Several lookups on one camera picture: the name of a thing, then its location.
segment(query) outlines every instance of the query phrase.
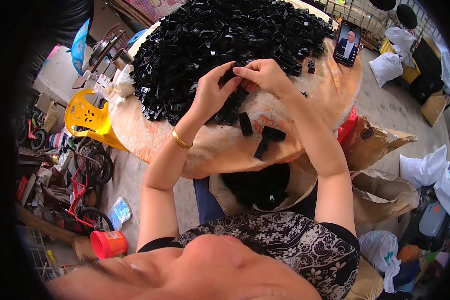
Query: blue umbrella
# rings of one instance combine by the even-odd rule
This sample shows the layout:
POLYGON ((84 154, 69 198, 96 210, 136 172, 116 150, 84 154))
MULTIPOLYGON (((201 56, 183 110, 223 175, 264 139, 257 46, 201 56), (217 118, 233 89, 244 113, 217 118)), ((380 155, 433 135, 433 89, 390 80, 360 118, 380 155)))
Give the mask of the blue umbrella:
POLYGON ((88 23, 90 19, 85 21, 83 25, 78 30, 75 38, 72 43, 72 63, 77 72, 82 75, 82 67, 84 65, 84 49, 85 49, 85 40, 87 38, 88 33, 88 23))

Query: man on phone screen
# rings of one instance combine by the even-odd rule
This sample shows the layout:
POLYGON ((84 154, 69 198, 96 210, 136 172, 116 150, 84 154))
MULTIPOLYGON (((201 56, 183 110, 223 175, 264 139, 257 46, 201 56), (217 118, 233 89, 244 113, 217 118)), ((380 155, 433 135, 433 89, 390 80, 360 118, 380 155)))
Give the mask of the man on phone screen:
POLYGON ((358 46, 355 44, 355 32, 350 30, 346 37, 338 42, 337 53, 348 60, 357 53, 358 46))

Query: blue pants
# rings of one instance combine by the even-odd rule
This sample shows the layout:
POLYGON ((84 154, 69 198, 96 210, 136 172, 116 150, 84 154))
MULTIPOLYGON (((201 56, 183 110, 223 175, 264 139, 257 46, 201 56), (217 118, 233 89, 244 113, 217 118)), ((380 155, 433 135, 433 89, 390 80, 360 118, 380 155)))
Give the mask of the blue pants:
MULTIPOLYGON (((193 187, 195 188, 195 197, 197 198, 198 219, 200 224, 205 224, 210 221, 226 217, 222 207, 218 204, 217 199, 208 190, 208 183, 210 177, 203 179, 193 179, 193 187)), ((294 206, 285 209, 285 211, 293 211, 310 219, 315 219, 315 205, 317 204, 317 186, 312 190, 310 195, 305 199, 295 204, 294 206)))

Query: woman's left hand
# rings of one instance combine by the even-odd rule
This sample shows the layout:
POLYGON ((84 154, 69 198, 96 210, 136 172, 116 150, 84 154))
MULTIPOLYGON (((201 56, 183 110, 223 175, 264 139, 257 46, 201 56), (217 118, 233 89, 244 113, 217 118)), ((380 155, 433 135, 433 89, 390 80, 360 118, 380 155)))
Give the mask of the woman's left hand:
POLYGON ((216 112, 218 112, 225 103, 230 94, 235 91, 243 78, 234 77, 225 83, 222 88, 218 85, 218 81, 229 70, 233 61, 218 66, 198 80, 197 93, 190 107, 189 112, 200 122, 205 123, 216 112))

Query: black and white patterned shirt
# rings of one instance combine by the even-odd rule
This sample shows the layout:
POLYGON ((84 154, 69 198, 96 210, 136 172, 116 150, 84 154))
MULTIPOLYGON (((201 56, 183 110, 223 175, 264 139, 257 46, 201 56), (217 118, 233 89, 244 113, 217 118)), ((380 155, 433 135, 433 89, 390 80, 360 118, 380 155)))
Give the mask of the black and white patterned shirt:
POLYGON ((346 297, 357 276, 360 245, 342 226, 317 223, 299 213, 239 213, 192 228, 179 237, 162 237, 138 252, 183 248, 202 234, 252 238, 275 259, 309 281, 323 299, 346 297))

